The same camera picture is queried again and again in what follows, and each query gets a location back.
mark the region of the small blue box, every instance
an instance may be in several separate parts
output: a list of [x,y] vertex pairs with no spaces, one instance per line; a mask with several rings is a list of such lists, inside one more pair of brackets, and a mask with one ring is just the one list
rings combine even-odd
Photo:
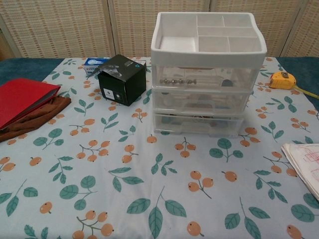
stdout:
[[93,71],[99,66],[104,64],[105,62],[107,62],[110,59],[110,57],[105,57],[105,58],[88,58],[86,60],[86,62],[84,63],[84,70],[86,72],[87,75],[92,74]]

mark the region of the paper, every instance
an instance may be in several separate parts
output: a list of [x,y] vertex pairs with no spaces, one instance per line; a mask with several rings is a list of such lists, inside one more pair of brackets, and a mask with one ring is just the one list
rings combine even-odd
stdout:
[[282,150],[308,189],[319,200],[319,144],[285,143]]

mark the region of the woven screen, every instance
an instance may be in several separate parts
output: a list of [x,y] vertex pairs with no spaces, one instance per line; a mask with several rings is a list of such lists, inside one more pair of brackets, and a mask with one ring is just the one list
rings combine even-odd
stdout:
[[251,12],[269,56],[279,56],[294,22],[299,0],[217,0],[211,11]]
[[310,0],[284,56],[319,56],[319,0]]
[[208,11],[209,0],[109,0],[120,54],[150,56],[159,11]]
[[0,14],[22,57],[111,56],[102,1],[0,0]]

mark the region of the plastic drawer organizer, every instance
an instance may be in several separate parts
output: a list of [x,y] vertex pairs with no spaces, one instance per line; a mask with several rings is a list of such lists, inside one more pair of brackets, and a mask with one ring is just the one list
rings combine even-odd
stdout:
[[267,52],[251,13],[160,12],[151,50],[155,130],[238,134]]

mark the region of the blue fabric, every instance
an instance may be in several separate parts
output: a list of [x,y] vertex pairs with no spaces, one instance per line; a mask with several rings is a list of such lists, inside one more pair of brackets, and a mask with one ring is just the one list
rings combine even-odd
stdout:
[[43,81],[63,59],[11,58],[0,61],[0,86],[15,78]]
[[[319,57],[278,57],[277,60],[296,78],[298,87],[319,95]],[[319,111],[319,100],[306,97]]]

